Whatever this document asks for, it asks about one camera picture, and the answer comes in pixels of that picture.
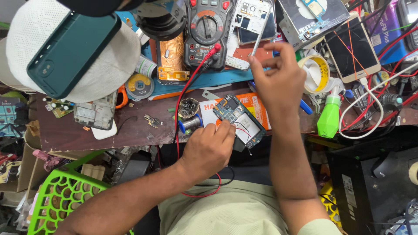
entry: desk surface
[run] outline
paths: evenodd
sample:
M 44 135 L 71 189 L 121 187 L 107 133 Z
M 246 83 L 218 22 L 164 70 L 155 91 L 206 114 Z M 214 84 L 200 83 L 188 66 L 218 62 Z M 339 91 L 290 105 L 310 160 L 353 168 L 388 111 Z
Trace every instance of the desk surface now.
M 218 97 L 223 97 L 228 93 L 235 95 L 250 93 L 246 82 L 233 83 L 230 87 L 225 87 L 219 90 L 211 91 Z M 205 101 L 202 97 L 203 90 L 196 89 L 187 93 L 185 97 L 192 97 L 198 101 Z M 83 126 L 73 121 L 73 114 L 66 115 L 62 118 L 55 118 L 55 116 L 48 112 L 45 108 L 45 102 L 42 102 L 44 94 L 37 94 L 38 104 L 38 118 L 41 129 L 41 145 L 44 151 L 78 151 L 90 149 L 104 149 L 104 148 L 120 148 L 125 146 L 143 146 L 154 144 L 172 143 L 174 138 L 174 120 L 173 113 L 168 112 L 167 109 L 175 107 L 177 97 L 167 98 L 163 100 L 141 100 L 139 102 L 132 102 L 133 107 L 126 105 L 125 107 L 116 110 L 115 122 L 117 127 L 129 117 L 137 116 L 138 120 L 128 120 L 119 132 L 115 135 L 103 140 L 94 138 L 92 131 L 86 131 Z M 311 105 L 308 96 L 304 95 L 303 99 Z M 348 106 L 347 102 L 343 103 L 343 109 Z M 163 122 L 158 128 L 153 128 L 148 125 L 148 121 L 143 118 L 145 114 L 151 117 L 158 118 Z M 370 121 L 375 124 L 379 113 L 373 116 Z M 309 133 L 316 131 L 316 122 L 319 114 L 307 115 L 302 109 L 299 110 L 301 132 Z M 355 120 L 357 114 L 354 110 L 350 110 L 344 120 L 351 123 Z M 410 106 L 404 107 L 400 113 L 400 124 L 417 124 L 418 111 L 412 109 Z M 180 135 L 181 142 L 186 142 L 190 135 Z

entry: green spray bottle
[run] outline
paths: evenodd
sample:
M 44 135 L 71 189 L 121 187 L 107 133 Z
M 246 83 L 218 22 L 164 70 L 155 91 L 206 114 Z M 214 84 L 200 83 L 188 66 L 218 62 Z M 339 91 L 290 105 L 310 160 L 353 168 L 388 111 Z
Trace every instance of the green spray bottle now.
M 326 98 L 324 110 L 317 122 L 318 135 L 333 138 L 338 131 L 339 107 L 341 105 L 339 93 L 344 90 L 344 84 L 341 79 L 330 77 L 324 90 L 331 90 L 331 94 Z

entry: green plastic chair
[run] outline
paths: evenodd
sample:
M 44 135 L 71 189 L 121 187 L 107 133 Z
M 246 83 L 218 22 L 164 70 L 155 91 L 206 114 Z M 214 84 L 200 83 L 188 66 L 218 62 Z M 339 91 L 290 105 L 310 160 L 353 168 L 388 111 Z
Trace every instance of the green plastic chair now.
M 110 185 L 74 170 L 106 150 L 92 152 L 49 174 L 38 193 L 28 235 L 53 234 L 59 223 L 81 203 L 110 188 Z

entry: light green shirt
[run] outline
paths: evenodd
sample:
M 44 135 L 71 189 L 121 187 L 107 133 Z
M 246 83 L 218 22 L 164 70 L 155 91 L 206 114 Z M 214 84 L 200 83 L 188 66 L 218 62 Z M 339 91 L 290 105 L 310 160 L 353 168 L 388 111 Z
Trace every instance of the light green shirt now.
M 206 184 L 219 180 L 208 179 Z M 214 187 L 193 187 L 187 193 L 205 195 Z M 161 235 L 287 235 L 272 186 L 234 180 L 204 198 L 182 194 L 158 205 Z M 298 235 L 341 235 L 326 219 L 304 225 Z

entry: charging cable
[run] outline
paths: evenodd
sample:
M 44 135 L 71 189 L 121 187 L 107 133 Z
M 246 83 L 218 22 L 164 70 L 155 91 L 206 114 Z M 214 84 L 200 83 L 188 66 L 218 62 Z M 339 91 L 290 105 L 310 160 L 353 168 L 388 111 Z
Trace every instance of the charging cable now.
M 378 84 L 377 86 L 375 86 L 374 88 L 372 88 L 372 89 L 369 89 L 369 87 L 368 87 L 368 85 L 367 85 L 367 79 L 366 78 L 361 78 L 360 79 L 360 83 L 362 84 L 362 85 L 364 85 L 364 87 L 366 88 L 366 91 L 367 91 L 367 93 L 364 93 L 363 95 L 361 95 L 357 100 L 355 100 L 352 104 L 350 104 L 350 106 L 348 106 L 347 107 L 347 109 L 345 109 L 344 110 L 344 112 L 341 114 L 341 118 L 340 118 L 340 120 L 339 120 L 339 125 L 338 125 L 338 132 L 340 133 L 340 135 L 341 136 L 343 136 L 343 137 L 345 137 L 345 138 L 348 138 L 348 139 L 353 139 L 353 140 L 355 140 L 355 139 L 361 139 L 361 138 L 363 138 L 363 137 L 366 137 L 366 136 L 368 136 L 368 135 L 370 135 L 376 128 L 378 128 L 379 127 L 379 125 L 380 125 L 380 123 L 382 122 L 382 120 L 383 120 L 383 115 L 384 115 L 384 111 L 383 111 L 383 107 L 382 107 L 382 104 L 380 103 L 380 101 L 375 97 L 375 95 L 372 93 L 372 91 L 374 91 L 374 90 L 376 90 L 377 88 L 379 88 L 381 85 L 384 85 L 386 82 L 389 82 L 390 80 L 392 80 L 392 79 L 394 79 L 394 78 L 396 78 L 396 77 L 398 77 L 399 75 L 401 75 L 401 74 L 403 74 L 405 71 L 407 71 L 407 70 L 409 70 L 409 69 L 411 69 L 411 68 L 413 68 L 413 67 L 415 67 L 415 66 L 417 66 L 418 65 L 418 62 L 417 63 L 415 63 L 415 64 L 413 64 L 413 65 L 411 65 L 411 66 L 409 66 L 408 68 L 406 68 L 406 69 L 404 69 L 404 70 L 402 70 L 402 71 L 400 71 L 399 73 L 397 73 L 397 74 L 395 74 L 395 75 L 393 75 L 391 78 L 389 78 L 388 80 L 385 80 L 385 81 L 383 81 L 383 82 L 381 82 L 380 84 Z M 355 136 L 355 137 L 353 137 L 353 136 L 347 136 L 347 135 L 344 135 L 343 133 L 342 133 L 342 131 L 341 131 L 341 125 L 342 125 L 342 120 L 343 120 L 343 117 L 344 117 L 344 115 L 346 114 L 346 112 L 351 108 L 351 107 L 353 107 L 355 104 L 357 104 L 357 102 L 359 102 L 364 96 L 366 96 L 367 94 L 369 94 L 375 101 L 376 101 L 376 103 L 377 103 L 377 105 L 379 106 L 379 109 L 380 109 L 380 118 L 379 118 L 379 121 L 376 123 L 376 125 L 375 125 L 375 127 L 373 127 L 373 129 L 371 129 L 369 132 L 367 132 L 366 134 L 364 134 L 364 135 L 361 135 L 361 136 Z

